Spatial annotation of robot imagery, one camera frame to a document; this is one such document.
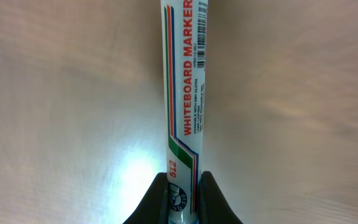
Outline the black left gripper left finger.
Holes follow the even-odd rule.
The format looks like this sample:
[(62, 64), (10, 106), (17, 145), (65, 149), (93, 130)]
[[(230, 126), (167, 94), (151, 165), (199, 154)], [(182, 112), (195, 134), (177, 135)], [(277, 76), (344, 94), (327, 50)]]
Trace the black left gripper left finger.
[(168, 224), (168, 179), (159, 172), (124, 224)]

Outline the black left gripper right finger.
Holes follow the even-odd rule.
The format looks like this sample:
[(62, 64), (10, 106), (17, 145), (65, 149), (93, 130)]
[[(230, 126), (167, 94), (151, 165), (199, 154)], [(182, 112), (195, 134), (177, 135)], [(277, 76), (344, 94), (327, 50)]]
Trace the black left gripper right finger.
[(200, 224), (242, 224), (210, 171), (201, 175), (198, 198)]

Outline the blue whiteboard marker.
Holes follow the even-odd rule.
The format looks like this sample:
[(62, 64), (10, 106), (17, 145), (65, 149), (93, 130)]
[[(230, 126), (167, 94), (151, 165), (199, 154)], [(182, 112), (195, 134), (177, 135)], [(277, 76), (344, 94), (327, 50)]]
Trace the blue whiteboard marker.
[(208, 0), (162, 0), (168, 222), (199, 223)]

